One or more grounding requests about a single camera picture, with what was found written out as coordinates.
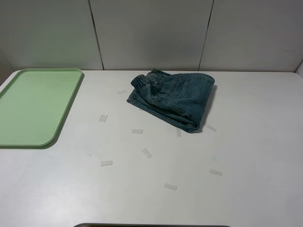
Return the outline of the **blue denim children's shorts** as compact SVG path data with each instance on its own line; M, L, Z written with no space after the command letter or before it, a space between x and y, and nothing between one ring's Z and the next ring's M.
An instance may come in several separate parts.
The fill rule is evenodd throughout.
M127 102L185 131L200 128L215 79L203 73L169 74L152 69L132 81Z

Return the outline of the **green plastic tray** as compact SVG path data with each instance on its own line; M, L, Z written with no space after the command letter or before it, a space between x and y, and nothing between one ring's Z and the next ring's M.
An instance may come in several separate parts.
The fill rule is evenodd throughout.
M40 148L54 140L80 86L80 69L24 69L0 92L0 146Z

